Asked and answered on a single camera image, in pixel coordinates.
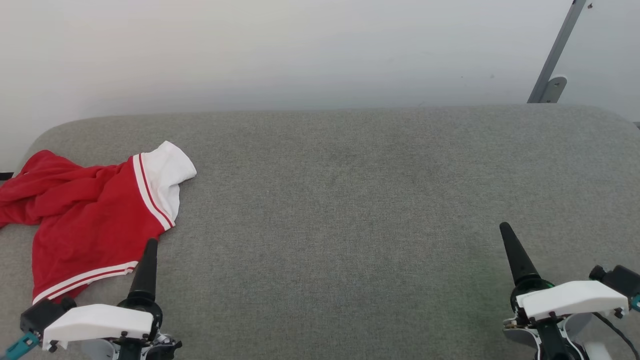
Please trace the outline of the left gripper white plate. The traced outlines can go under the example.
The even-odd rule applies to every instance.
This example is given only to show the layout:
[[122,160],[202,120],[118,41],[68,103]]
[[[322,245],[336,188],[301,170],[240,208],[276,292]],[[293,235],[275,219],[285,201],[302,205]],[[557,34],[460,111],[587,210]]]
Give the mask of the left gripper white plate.
[[44,330],[42,348],[54,353],[80,342],[91,360],[175,360],[183,342],[162,333],[156,303],[158,240],[147,241],[128,296],[117,306],[74,307]]

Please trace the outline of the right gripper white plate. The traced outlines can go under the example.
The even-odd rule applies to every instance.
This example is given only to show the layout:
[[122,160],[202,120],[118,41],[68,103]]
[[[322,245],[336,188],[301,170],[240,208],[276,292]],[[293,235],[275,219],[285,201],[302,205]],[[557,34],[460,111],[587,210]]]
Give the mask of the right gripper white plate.
[[[514,285],[541,278],[521,240],[507,222],[499,225]],[[503,334],[534,349],[534,360],[613,360],[602,342],[574,341],[592,317],[630,310],[623,294],[593,280],[570,281],[514,297],[514,317],[503,322]]]

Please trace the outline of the red white basketball jersey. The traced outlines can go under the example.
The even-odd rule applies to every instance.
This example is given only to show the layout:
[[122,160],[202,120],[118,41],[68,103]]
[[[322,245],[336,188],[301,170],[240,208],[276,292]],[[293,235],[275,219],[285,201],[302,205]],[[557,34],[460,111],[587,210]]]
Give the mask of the red white basketball jersey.
[[172,142],[121,164],[84,167],[42,150],[0,186],[0,228],[37,226],[32,301],[76,297],[97,280],[130,274],[146,244],[176,225],[180,184],[194,178]]

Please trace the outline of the grey metal mounting plate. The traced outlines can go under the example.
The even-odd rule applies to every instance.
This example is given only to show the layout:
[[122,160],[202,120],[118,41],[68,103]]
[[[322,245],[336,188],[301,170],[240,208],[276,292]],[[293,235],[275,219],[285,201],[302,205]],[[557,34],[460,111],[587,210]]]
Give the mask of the grey metal mounting plate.
[[560,100],[560,96],[567,86],[568,80],[565,76],[558,75],[550,79],[544,90],[542,91],[542,95],[540,96],[538,103],[539,104],[556,104]]

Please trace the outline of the grey fabric sofa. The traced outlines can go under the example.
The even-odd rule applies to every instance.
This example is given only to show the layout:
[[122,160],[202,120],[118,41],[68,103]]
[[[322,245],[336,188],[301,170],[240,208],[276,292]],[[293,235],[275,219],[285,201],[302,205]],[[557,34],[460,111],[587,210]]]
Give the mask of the grey fabric sofa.
[[583,105],[93,118],[17,168],[163,141],[197,170],[158,245],[176,360],[532,360],[502,333],[503,222],[554,284],[640,273],[640,129]]

